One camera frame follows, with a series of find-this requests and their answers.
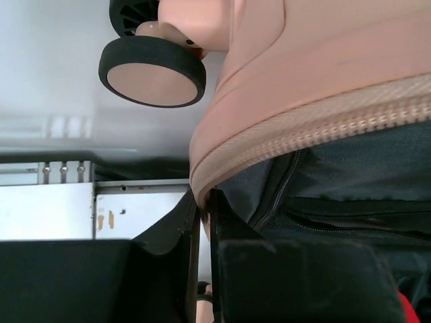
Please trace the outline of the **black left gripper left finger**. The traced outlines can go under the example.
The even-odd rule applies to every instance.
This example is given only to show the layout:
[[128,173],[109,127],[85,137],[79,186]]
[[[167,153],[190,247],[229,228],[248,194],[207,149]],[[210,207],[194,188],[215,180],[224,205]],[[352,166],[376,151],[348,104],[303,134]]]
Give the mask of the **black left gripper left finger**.
[[176,206],[133,239],[145,253],[140,322],[196,320],[199,210],[187,191]]

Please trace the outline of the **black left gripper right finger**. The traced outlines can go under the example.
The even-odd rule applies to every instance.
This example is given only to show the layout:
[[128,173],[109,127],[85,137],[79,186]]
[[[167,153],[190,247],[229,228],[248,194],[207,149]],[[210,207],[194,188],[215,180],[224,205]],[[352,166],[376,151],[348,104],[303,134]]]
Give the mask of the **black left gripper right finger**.
[[210,191],[208,210],[215,320],[258,322],[258,306],[244,280],[250,276],[253,247],[263,237],[233,211],[221,190]]

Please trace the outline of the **pink hard-shell suitcase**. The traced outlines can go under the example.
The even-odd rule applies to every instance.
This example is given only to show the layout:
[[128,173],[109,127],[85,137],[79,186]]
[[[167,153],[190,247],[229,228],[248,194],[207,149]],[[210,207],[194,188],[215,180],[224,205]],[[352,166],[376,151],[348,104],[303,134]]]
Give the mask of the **pink hard-shell suitcase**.
[[[263,240],[244,281],[258,322],[430,321],[430,2],[111,1],[102,84],[156,108],[197,103],[196,320],[216,322],[209,195]],[[132,243],[114,320],[140,322]]]

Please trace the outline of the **red shorts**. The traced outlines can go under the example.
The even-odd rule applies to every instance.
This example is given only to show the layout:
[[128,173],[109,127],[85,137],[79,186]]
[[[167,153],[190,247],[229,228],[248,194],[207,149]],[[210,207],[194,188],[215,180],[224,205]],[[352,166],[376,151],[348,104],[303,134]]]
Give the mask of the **red shorts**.
[[406,296],[404,296],[404,294],[402,294],[401,292],[398,292],[401,303],[403,305],[403,310],[404,310],[404,314],[405,314],[405,323],[420,323],[420,320],[413,308],[413,306],[411,305],[411,303],[409,302],[409,300],[406,298]]

